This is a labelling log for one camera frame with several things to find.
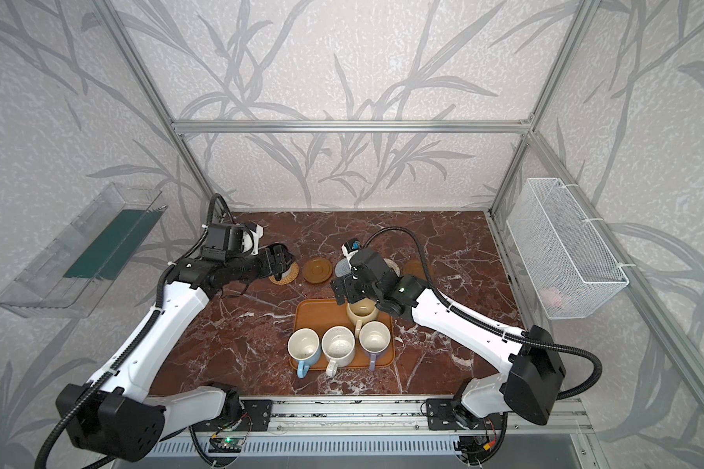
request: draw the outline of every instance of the mug with coffee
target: mug with coffee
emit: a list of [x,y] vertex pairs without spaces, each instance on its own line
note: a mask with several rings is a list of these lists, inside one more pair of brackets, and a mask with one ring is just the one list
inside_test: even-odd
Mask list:
[[378,318],[378,308],[370,298],[359,300],[351,305],[347,303],[347,317],[354,325],[354,336],[359,337],[359,331],[370,321]]

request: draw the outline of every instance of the wallpaper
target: wallpaper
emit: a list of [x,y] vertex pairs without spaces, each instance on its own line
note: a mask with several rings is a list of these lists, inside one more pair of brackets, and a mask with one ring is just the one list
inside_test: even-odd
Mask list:
[[576,4],[115,0],[179,119],[527,118]]
[[[624,3],[597,11],[539,128],[704,354],[704,2]],[[704,412],[625,291],[583,320],[542,317],[505,219],[546,175],[528,152],[496,217],[535,319],[603,361],[581,397],[607,460],[704,467]],[[589,373],[564,362],[570,383]]]
[[704,2],[600,11],[541,131],[704,355]]
[[[34,466],[65,383],[83,383],[200,232],[201,193],[86,2],[0,1],[0,290],[110,182],[169,205],[88,319],[0,308],[0,469]],[[50,467],[90,456],[61,437]]]
[[487,209],[514,134],[194,134],[230,206],[263,209]]

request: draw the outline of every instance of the white mesh basket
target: white mesh basket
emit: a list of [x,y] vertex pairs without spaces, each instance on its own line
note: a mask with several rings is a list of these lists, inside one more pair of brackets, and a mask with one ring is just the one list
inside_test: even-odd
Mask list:
[[507,225],[549,319],[587,317],[629,284],[560,179],[527,179]]

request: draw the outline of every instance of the blue mug handle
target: blue mug handle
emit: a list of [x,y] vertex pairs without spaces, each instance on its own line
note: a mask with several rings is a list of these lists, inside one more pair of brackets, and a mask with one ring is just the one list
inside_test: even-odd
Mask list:
[[308,370],[310,370],[310,365],[306,365],[304,360],[301,360],[297,363],[298,378],[304,378],[305,375],[308,374]]

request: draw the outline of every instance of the marble tabletop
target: marble tabletop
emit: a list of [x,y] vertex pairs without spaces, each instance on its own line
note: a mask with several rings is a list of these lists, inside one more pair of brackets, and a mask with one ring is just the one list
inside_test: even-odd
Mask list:
[[[283,242],[300,266],[316,256],[336,264],[347,239],[364,241],[383,227],[407,227],[425,246],[436,283],[446,295],[488,317],[520,326],[481,211],[257,212],[239,213],[237,219],[262,225],[261,244]],[[403,233],[385,233],[372,247],[400,268],[418,258],[412,240]],[[334,378],[310,371],[299,379],[287,355],[297,305],[304,299],[332,297],[328,281],[312,285],[302,276],[285,286],[255,281],[239,298],[217,296],[172,349],[151,394],[166,396],[216,381],[237,386],[243,396],[437,395],[453,394],[467,378],[495,373],[480,356],[445,335],[395,319],[392,365],[373,372],[342,369]]]

